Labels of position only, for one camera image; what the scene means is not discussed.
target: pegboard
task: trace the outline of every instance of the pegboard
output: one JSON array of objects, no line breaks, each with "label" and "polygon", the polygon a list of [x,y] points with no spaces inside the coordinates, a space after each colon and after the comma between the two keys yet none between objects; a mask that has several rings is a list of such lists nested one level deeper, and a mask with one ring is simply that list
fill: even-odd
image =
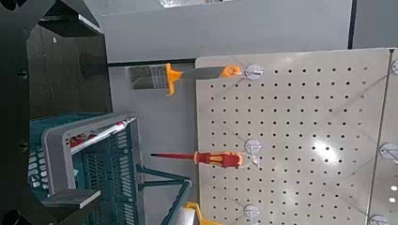
[{"label": "pegboard", "polygon": [[[391,64],[398,60],[394,51]],[[380,146],[384,143],[398,143],[398,76],[389,71],[388,88],[380,135]],[[398,224],[398,165],[378,155],[375,170],[374,191],[370,215],[382,215],[391,225]]]},{"label": "pegboard", "polygon": [[259,224],[364,224],[389,60],[387,49],[199,58],[266,72],[196,83],[199,151],[264,146],[259,168],[199,165],[205,218],[249,224],[253,204]]}]

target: gray wall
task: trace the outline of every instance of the gray wall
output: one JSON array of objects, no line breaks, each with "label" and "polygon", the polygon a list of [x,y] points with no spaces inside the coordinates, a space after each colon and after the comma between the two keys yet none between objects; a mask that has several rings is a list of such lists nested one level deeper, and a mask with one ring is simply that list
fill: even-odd
[{"label": "gray wall", "polygon": [[241,0],[109,15],[109,62],[346,49],[351,0]]},{"label": "gray wall", "polygon": [[[177,69],[191,69],[183,65]],[[151,153],[193,154],[197,150],[196,95],[193,80],[176,82],[176,92],[166,90],[130,90],[130,79],[123,68],[110,68],[110,85],[114,112],[136,111],[144,165],[150,169],[188,176],[192,180],[189,201],[198,202],[198,168],[190,160],[162,159]],[[158,225],[167,214],[178,193],[178,187],[145,189],[146,224]]]},{"label": "gray wall", "polygon": [[397,10],[397,0],[359,0],[354,48],[397,47]]}]

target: red screwdriver handle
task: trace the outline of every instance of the red screwdriver handle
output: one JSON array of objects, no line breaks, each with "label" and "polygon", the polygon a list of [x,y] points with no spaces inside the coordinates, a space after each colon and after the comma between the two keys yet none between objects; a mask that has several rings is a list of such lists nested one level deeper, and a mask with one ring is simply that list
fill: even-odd
[{"label": "red screwdriver handle", "polygon": [[232,152],[221,152],[221,153],[199,153],[196,152],[193,157],[194,162],[197,164],[199,162],[205,164],[211,164],[216,166],[236,167],[242,165],[243,157],[239,153]]}]

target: screwdriver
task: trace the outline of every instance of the screwdriver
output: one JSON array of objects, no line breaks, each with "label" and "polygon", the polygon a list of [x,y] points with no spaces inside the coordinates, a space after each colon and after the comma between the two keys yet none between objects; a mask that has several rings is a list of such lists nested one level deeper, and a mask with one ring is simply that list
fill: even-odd
[{"label": "screwdriver", "polygon": [[179,158],[191,159],[195,164],[199,162],[216,165],[220,167],[240,167],[243,163],[243,157],[240,153],[220,152],[220,153],[199,153],[195,154],[151,154],[152,157],[158,158]]}]

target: floor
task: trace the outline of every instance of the floor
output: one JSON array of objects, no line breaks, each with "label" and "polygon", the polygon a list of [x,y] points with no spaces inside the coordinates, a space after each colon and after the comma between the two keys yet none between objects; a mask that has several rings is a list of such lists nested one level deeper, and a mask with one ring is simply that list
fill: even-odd
[{"label": "floor", "polygon": [[60,113],[109,113],[112,101],[107,70],[85,77],[81,53],[106,62],[103,37],[64,38],[36,26],[27,40],[30,118]]}]

